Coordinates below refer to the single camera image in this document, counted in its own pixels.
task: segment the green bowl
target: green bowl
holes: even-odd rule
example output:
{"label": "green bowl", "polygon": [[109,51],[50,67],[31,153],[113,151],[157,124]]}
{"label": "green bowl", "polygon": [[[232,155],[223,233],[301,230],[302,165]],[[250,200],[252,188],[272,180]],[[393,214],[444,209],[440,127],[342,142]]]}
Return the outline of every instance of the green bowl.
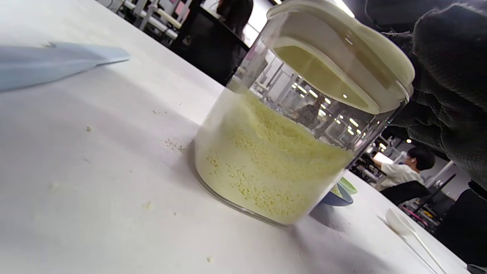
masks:
{"label": "green bowl", "polygon": [[338,181],[338,183],[348,192],[350,193],[350,195],[353,195],[353,194],[356,194],[357,193],[357,189],[354,187],[353,184],[351,184],[347,179],[345,179],[344,177],[342,177],[342,179],[340,179]]}

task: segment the white table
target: white table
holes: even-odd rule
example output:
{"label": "white table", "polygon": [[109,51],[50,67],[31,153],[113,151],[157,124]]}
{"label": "white table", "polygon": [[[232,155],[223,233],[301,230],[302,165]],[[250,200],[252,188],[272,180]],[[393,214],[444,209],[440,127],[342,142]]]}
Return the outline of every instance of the white table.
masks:
{"label": "white table", "polygon": [[[0,273],[430,273],[382,222],[391,204],[352,174],[352,206],[319,206],[287,230],[208,195],[175,147],[222,87],[94,0],[6,0],[0,23],[3,43],[132,55],[0,94]],[[467,273],[419,233],[451,273]]]}

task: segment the container lid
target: container lid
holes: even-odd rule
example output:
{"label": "container lid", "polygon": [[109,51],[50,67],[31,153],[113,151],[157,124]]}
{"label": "container lid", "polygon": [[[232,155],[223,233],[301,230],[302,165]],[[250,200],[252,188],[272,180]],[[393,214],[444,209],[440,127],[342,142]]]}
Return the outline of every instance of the container lid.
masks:
{"label": "container lid", "polygon": [[414,67],[394,43],[326,0],[292,0],[274,53],[327,96],[371,114],[397,109],[412,95]]}

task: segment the clear plastic container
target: clear plastic container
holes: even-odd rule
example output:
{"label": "clear plastic container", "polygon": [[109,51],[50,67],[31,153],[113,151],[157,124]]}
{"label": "clear plastic container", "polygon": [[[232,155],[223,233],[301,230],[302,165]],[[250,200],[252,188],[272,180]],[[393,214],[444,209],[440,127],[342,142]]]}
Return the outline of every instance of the clear plastic container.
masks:
{"label": "clear plastic container", "polygon": [[287,226],[409,101],[414,69],[333,3],[290,1],[267,17],[198,131],[195,167],[219,200]]}

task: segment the dark blue bowl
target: dark blue bowl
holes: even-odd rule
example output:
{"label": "dark blue bowl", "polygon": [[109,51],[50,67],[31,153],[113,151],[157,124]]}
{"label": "dark blue bowl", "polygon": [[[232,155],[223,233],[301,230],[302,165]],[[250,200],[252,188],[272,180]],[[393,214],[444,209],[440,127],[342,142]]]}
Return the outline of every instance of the dark blue bowl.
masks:
{"label": "dark blue bowl", "polygon": [[354,200],[352,199],[352,196],[348,194],[348,192],[340,185],[337,184],[338,190],[340,190],[340,193],[342,194],[343,198],[338,197],[335,195],[333,192],[329,192],[321,202],[320,204],[328,204],[332,206],[348,206],[353,204]]}

